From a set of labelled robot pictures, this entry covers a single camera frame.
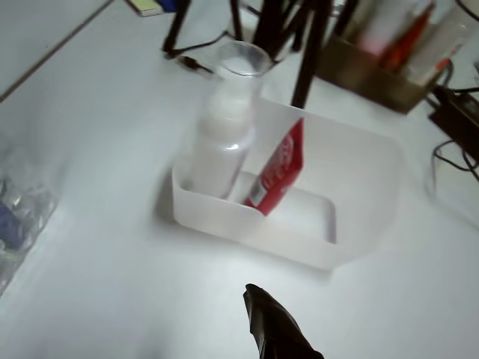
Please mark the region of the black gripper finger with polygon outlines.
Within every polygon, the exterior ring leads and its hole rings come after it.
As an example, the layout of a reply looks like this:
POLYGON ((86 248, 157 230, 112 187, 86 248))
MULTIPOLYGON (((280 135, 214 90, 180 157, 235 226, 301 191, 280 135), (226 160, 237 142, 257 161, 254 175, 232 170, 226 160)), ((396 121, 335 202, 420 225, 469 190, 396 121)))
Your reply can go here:
POLYGON ((243 299, 260 358, 324 358, 306 340, 296 320, 267 291, 249 283, 243 299))

